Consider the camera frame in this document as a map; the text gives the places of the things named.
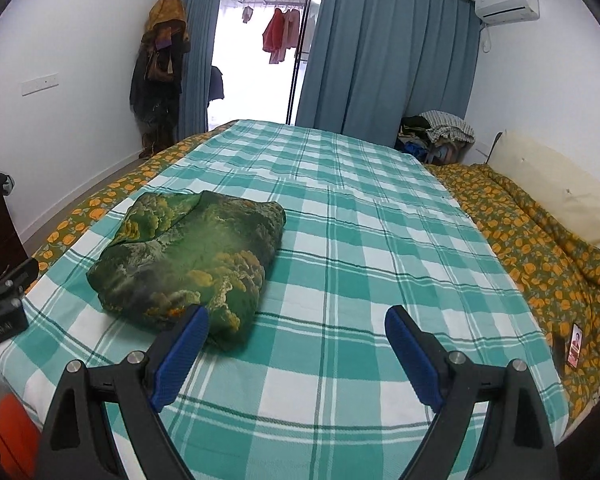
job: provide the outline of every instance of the wooden floor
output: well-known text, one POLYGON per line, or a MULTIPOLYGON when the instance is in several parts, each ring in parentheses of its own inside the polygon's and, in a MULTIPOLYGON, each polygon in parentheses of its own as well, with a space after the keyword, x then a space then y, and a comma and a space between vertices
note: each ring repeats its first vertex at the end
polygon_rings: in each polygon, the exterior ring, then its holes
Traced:
POLYGON ((99 189, 103 188, 107 184, 111 182, 115 182, 117 179, 122 178, 127 173, 133 171, 135 168, 140 166, 140 164, 144 164, 144 160, 138 159, 133 161, 131 164, 127 164, 124 168, 117 170, 115 173, 110 174, 107 178, 104 178, 95 186, 91 187, 85 191, 82 195, 76 198, 73 202, 67 205, 61 212, 55 215, 49 222, 44 224, 40 229, 38 229, 35 233, 31 235, 26 242, 23 243, 24 250, 27 251, 29 256, 33 256, 35 253, 45 242, 47 237, 56 230, 56 226, 64 219, 66 219, 71 211, 75 209, 75 207, 82 202, 85 198, 87 198, 90 194, 95 193, 99 189))

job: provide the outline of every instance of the headboard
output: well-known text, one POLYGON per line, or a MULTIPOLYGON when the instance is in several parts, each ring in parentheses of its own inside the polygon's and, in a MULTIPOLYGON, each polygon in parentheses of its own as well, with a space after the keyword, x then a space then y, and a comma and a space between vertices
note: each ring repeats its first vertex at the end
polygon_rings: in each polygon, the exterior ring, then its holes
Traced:
POLYGON ((488 164, 568 230, 600 248, 600 182, 564 155, 514 132, 496 136, 488 164))

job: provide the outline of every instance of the folded green shirt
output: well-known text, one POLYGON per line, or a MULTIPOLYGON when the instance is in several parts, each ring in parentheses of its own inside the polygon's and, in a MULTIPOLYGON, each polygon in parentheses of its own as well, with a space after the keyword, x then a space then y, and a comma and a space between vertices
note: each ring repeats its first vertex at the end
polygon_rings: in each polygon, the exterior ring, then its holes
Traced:
POLYGON ((144 193, 87 272, 105 310, 165 330, 191 304, 209 312, 211 343, 246 341, 286 215, 277 202, 211 191, 144 193))

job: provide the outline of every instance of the silver screw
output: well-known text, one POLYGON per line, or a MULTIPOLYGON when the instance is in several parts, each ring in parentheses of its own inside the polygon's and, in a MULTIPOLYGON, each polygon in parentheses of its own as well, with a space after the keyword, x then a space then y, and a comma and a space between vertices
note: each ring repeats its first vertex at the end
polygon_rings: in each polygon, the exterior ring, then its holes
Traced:
POLYGON ((511 366, 513 366, 514 370, 519 372, 524 372, 526 370, 526 363, 522 359, 513 359, 511 366))
POLYGON ((141 352, 139 350, 134 350, 133 352, 131 352, 131 354, 126 356, 126 360, 133 365, 141 363, 142 359, 144 359, 144 352, 141 352))
POLYGON ((455 365, 461 365, 466 361, 466 355, 462 352, 450 352, 449 360, 455 365))
POLYGON ((75 359, 73 361, 69 361, 69 364, 66 366, 66 371, 70 374, 75 374, 82 367, 82 363, 75 359))

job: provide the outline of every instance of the blue curtain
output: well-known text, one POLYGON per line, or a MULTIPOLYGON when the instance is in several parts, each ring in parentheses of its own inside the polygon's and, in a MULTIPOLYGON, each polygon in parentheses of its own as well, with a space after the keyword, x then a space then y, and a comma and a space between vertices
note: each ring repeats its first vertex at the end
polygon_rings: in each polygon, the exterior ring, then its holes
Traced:
POLYGON ((206 106, 220 0, 182 0, 191 50, 183 62, 178 140, 207 130, 206 106))
POLYGON ((470 0, 322 0, 296 125, 393 146, 403 115, 463 118, 479 36, 470 0))

